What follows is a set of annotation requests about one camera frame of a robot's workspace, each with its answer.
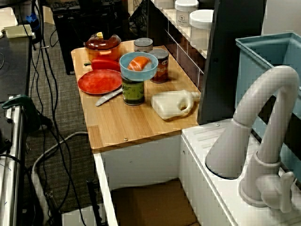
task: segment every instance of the red plate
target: red plate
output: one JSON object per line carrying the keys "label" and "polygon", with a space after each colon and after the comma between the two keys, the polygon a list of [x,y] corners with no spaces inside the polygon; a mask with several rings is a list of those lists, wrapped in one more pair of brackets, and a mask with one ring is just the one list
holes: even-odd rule
{"label": "red plate", "polygon": [[93,70],[84,74],[77,84],[89,94],[109,93],[121,86],[121,73],[109,69]]}

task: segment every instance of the green label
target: green label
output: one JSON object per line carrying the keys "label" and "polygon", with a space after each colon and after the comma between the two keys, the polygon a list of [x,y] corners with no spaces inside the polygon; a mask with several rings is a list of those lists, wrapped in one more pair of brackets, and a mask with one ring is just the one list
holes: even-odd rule
{"label": "green label", "polygon": [[144,97],[144,83],[122,84],[123,98],[126,100],[139,100]]}

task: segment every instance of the knife handle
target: knife handle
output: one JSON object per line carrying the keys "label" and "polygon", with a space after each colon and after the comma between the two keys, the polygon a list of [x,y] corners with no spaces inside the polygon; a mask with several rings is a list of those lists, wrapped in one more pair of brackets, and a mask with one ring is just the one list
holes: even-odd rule
{"label": "knife handle", "polygon": [[102,105],[104,102],[110,100],[112,97],[116,96],[117,94],[122,92],[122,88],[118,89],[116,91],[113,91],[107,95],[104,95],[103,97],[99,98],[99,100],[96,102],[95,106],[100,106]]}

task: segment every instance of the white faucet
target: white faucet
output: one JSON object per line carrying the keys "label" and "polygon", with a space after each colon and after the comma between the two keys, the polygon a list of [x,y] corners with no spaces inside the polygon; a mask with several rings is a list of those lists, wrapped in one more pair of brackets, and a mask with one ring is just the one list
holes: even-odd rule
{"label": "white faucet", "polygon": [[258,152],[248,164],[239,184],[242,199],[256,207],[269,206],[289,212],[292,172],[278,175],[280,151],[299,90],[299,76],[289,66],[266,71],[248,89],[239,102],[233,120],[217,139],[206,157],[206,166],[219,177],[236,179],[245,160],[252,125],[268,99],[278,90],[272,114]]}

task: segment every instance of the soup can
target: soup can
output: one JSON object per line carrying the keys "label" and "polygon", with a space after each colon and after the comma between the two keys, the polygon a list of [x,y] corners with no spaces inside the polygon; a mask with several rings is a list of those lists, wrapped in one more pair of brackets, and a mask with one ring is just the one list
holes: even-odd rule
{"label": "soup can", "polygon": [[150,80],[155,83],[163,83],[168,81],[168,56],[169,53],[164,49],[154,49],[149,54],[154,55],[158,59],[158,68],[155,76]]}
{"label": "soup can", "polygon": [[152,40],[148,38],[140,38],[134,41],[135,52],[149,53],[152,51]]}
{"label": "soup can", "polygon": [[144,81],[132,81],[121,75],[123,101],[136,106],[144,102]]}

